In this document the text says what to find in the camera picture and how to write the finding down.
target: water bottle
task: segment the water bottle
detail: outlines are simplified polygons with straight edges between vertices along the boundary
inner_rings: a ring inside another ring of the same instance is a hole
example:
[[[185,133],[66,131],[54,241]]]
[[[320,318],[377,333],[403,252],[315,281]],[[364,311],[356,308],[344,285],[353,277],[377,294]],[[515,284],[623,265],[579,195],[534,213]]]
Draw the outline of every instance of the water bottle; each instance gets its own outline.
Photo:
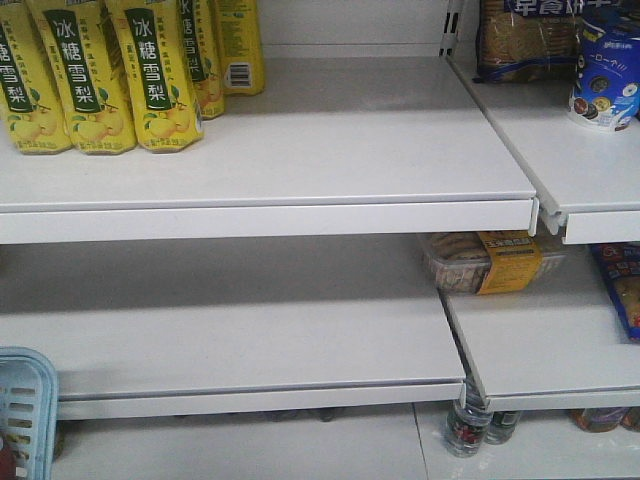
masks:
[[[522,416],[521,411],[494,412],[485,442],[501,445],[511,438]]]
[[[453,401],[444,434],[447,449],[456,457],[470,457],[478,452],[493,415],[486,411],[473,380],[468,378],[466,385],[465,405]]]

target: snack package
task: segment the snack package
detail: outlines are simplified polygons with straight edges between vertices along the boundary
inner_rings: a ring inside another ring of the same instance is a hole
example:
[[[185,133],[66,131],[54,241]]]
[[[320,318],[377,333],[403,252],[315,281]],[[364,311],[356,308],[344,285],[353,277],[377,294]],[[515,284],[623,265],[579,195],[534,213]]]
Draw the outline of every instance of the snack package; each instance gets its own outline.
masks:
[[[585,8],[569,116],[604,132],[629,126],[640,107],[640,8]]]
[[[488,82],[572,78],[577,53],[574,10],[578,3],[481,0],[480,78]]]
[[[640,341],[640,245],[602,243],[590,248],[627,335]]]
[[[438,288],[455,293],[517,291],[555,270],[566,250],[544,229],[430,233],[418,236],[423,266]]]

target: snack bag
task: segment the snack bag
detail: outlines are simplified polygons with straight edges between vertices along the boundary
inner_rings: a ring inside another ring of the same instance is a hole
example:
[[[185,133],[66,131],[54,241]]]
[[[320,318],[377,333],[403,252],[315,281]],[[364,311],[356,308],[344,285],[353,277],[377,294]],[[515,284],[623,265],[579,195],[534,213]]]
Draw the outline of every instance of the snack bag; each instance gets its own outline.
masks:
[[[591,245],[609,297],[629,338],[640,341],[640,245]]]
[[[482,0],[478,75],[488,82],[572,78],[576,5],[579,2]]]

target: clear plastic container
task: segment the clear plastic container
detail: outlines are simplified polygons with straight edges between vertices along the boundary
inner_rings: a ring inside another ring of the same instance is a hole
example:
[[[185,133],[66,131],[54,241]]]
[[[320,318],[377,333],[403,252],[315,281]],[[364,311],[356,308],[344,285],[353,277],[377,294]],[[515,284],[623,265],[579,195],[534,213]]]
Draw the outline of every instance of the clear plastic container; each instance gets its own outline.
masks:
[[[555,270],[567,252],[562,241],[544,229],[534,237],[542,263],[532,281]],[[491,260],[476,232],[425,233],[418,235],[423,265],[436,286],[452,293],[476,293],[489,273]]]
[[[501,445],[508,441],[522,416],[521,411],[494,412],[484,441],[491,445]]]
[[[465,405],[453,401],[444,432],[445,445],[456,457],[478,453],[493,415],[486,411],[473,380],[467,379],[466,384]]]

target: plastic bottle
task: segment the plastic bottle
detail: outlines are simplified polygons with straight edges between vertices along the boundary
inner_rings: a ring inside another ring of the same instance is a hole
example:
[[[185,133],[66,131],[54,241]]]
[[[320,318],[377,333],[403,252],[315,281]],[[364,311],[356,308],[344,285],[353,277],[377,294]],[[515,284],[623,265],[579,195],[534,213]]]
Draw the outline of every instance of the plastic bottle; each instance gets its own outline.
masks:
[[[491,445],[505,443],[513,435],[521,416],[521,411],[495,412],[484,441]]]
[[[629,407],[584,408],[572,410],[571,416],[576,424],[587,432],[609,432],[616,428]]]
[[[622,419],[622,426],[640,432],[640,407],[632,407]]]
[[[466,385],[465,405],[453,401],[444,434],[447,449],[456,457],[470,457],[478,452],[493,416],[486,411],[473,380],[467,378]]]

